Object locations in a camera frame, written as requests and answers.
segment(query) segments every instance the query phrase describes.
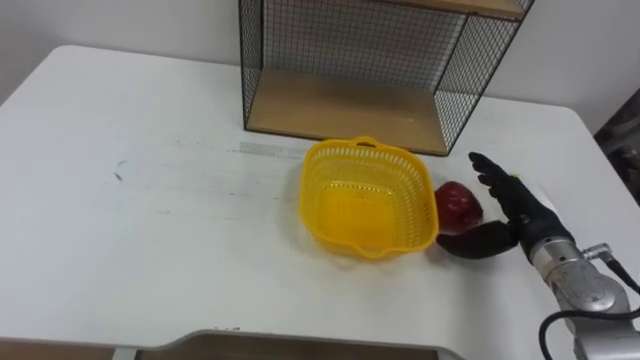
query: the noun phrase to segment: black cable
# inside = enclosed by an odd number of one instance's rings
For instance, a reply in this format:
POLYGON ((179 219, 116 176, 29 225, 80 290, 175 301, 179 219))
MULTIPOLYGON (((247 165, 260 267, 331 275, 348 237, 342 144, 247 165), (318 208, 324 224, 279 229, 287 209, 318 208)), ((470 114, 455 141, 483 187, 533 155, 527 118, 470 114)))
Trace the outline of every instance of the black cable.
MULTIPOLYGON (((629 273, 624 269, 622 264, 618 262, 618 260, 609 260, 606 262, 606 264, 607 267, 620 278, 620 280, 622 280, 627 286, 633 289, 633 291, 640 294, 640 286, 638 286, 638 283, 633 280, 631 275, 629 275, 629 273)), ((547 346, 547 330, 549 329, 549 326, 560 319, 576 317, 593 320, 631 321, 640 318, 640 308, 628 313, 617 314, 604 314, 582 310, 563 310, 547 316, 547 318, 542 321, 542 324, 540 324, 540 329, 538 330, 538 342, 540 343, 540 350, 542 351, 542 356, 545 360, 553 360, 547 346)))

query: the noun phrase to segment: basket handle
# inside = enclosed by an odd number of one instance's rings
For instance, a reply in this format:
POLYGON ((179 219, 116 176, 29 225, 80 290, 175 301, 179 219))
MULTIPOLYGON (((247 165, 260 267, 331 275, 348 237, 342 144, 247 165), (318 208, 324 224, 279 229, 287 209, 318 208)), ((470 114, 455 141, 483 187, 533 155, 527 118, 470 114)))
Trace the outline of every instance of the basket handle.
POLYGON ((372 260, 380 259, 387 253, 387 251, 383 251, 383 250, 366 250, 359 246, 353 246, 353 248, 357 252, 359 252, 360 255, 364 256, 367 259, 372 259, 372 260))
POLYGON ((384 148, 385 145, 379 143, 376 139, 370 137, 370 136, 359 136, 355 139, 351 139, 349 140, 349 144, 351 146, 366 146, 366 147, 372 147, 372 148, 384 148))

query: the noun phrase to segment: wooden shelf board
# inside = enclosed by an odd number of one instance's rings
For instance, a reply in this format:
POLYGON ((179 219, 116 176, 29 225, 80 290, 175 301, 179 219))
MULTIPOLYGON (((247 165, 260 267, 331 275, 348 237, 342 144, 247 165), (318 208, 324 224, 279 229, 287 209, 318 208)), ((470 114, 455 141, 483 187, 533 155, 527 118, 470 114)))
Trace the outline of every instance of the wooden shelf board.
POLYGON ((368 135, 419 153, 447 153, 428 91, 283 70, 262 71, 247 129, 314 139, 368 135))
POLYGON ((483 15, 522 19, 524 10, 515 0, 382 0, 444 10, 477 12, 483 15))

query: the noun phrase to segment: wire shelf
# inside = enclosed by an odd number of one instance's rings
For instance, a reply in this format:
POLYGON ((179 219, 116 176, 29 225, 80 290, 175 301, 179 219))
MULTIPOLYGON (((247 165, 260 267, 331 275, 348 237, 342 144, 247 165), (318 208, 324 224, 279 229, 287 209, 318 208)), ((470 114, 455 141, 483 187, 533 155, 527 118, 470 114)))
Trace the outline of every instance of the wire shelf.
MULTIPOLYGON (((533 3, 500 1, 521 11, 521 16, 478 13, 478 1, 465 11, 458 6, 464 1, 456 1, 451 9, 443 8, 447 0, 420 0, 420 6, 417 0, 239 0, 245 126, 310 138, 347 137, 358 131, 378 136, 377 131, 383 142, 386 137, 413 151, 446 155, 533 3), (283 74, 287 82, 273 80, 276 74, 283 74), (269 79, 264 81, 269 85, 261 83, 262 75, 269 79), (300 88, 284 91, 287 86, 300 88), (355 90, 340 92, 339 88, 347 87, 355 90), (262 95, 265 91, 271 94, 262 95), (289 98, 281 98, 285 93, 289 98), (340 98, 333 93, 340 93, 340 98), (400 96, 423 96, 424 107, 435 109, 420 112, 417 105, 411 111, 400 111, 399 104, 415 104, 394 100, 400 96), (380 108, 384 98, 391 100, 380 108), (392 118, 435 122, 439 130, 431 125, 422 129, 425 137, 438 133, 439 139, 403 142, 400 135, 392 139, 390 130, 372 129, 367 122, 358 123, 356 129, 353 124, 345 125, 345 131, 330 124, 329 118, 335 117, 344 117, 347 124, 353 114, 368 108, 371 117, 377 117, 371 121, 377 124, 376 129, 385 121, 380 114, 385 114, 388 126, 396 130, 402 130, 403 125, 392 118), (324 117, 316 116, 314 123, 301 125, 306 121, 305 113, 314 111, 324 112, 324 117), (323 119, 330 125, 323 125, 323 119), (270 122, 277 126, 270 127, 270 122), (338 133, 326 133, 323 126, 338 133)), ((415 132, 418 128, 404 129, 415 132)))

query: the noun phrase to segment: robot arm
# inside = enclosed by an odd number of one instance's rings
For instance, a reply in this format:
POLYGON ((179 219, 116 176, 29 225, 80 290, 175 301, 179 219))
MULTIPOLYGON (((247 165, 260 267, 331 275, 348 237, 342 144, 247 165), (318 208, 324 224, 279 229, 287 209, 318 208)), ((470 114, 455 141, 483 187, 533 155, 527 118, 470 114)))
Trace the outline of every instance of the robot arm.
POLYGON ((555 212, 542 205, 517 177, 508 175, 482 154, 471 153, 469 158, 480 173, 478 180, 489 186, 489 193, 509 219, 510 236, 520 243, 562 310, 545 319, 540 327, 545 359, 551 359, 546 330, 560 319, 565 319, 574 335, 578 359, 640 359, 640 335, 632 323, 640 317, 640 309, 630 312, 624 288, 591 263, 594 259, 604 261, 640 294, 640 287, 615 260, 609 246, 602 244, 580 251, 555 212))

